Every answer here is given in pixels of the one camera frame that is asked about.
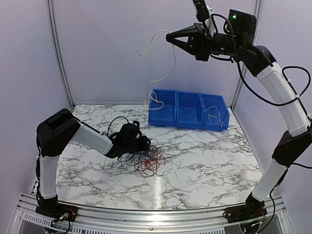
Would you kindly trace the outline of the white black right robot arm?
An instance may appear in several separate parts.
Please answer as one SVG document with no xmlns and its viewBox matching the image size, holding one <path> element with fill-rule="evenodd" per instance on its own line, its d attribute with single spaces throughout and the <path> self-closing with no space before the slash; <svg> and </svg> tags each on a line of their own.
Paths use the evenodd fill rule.
<svg viewBox="0 0 312 234">
<path fill-rule="evenodd" d="M 279 109 L 287 125 L 266 172 L 242 206 L 242 215 L 252 218 L 288 168 L 311 145 L 312 120 L 300 100 L 300 94 L 285 77 L 284 69 L 269 49 L 254 45 L 257 23 L 254 15 L 230 10 L 223 33 L 216 28 L 215 15 L 205 7 L 197 9 L 196 17 L 194 25 L 168 33 L 166 40 L 199 61 L 223 55 L 226 60 L 243 63 L 268 91 L 271 96 L 268 103 Z"/>
</svg>

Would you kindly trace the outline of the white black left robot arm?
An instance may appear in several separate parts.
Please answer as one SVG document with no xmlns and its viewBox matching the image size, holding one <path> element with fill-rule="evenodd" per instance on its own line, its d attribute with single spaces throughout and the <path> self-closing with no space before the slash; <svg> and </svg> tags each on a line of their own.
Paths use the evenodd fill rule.
<svg viewBox="0 0 312 234">
<path fill-rule="evenodd" d="M 149 150 L 151 141 L 142 134 L 138 121 L 123 124 L 121 130 L 104 134 L 62 109 L 43 121 L 36 130 L 39 155 L 36 161 L 38 194 L 44 200 L 42 208 L 51 217 L 60 215 L 57 198 L 56 175 L 59 156 L 71 141 L 96 150 L 108 158 L 120 158 Z"/>
</svg>

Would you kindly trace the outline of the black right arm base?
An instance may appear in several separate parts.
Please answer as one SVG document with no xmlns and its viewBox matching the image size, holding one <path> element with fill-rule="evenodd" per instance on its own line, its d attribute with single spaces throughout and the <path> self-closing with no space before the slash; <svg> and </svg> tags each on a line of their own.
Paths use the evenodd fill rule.
<svg viewBox="0 0 312 234">
<path fill-rule="evenodd" d="M 267 214 L 264 201 L 259 201 L 250 194 L 245 204 L 228 207 L 224 210 L 223 217 L 228 223 L 235 223 L 264 217 Z"/>
</svg>

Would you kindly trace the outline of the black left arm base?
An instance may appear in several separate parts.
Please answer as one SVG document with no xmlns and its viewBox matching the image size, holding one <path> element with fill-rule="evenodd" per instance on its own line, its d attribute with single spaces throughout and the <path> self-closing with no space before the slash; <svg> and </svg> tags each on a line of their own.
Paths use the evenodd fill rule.
<svg viewBox="0 0 312 234">
<path fill-rule="evenodd" d="M 67 220 L 74 222 L 77 216 L 78 208 L 73 205 L 59 203 L 58 196 L 45 199 L 40 193 L 36 195 L 37 207 L 36 213 L 51 217 L 54 219 L 60 219 L 64 214 L 68 214 Z"/>
</svg>

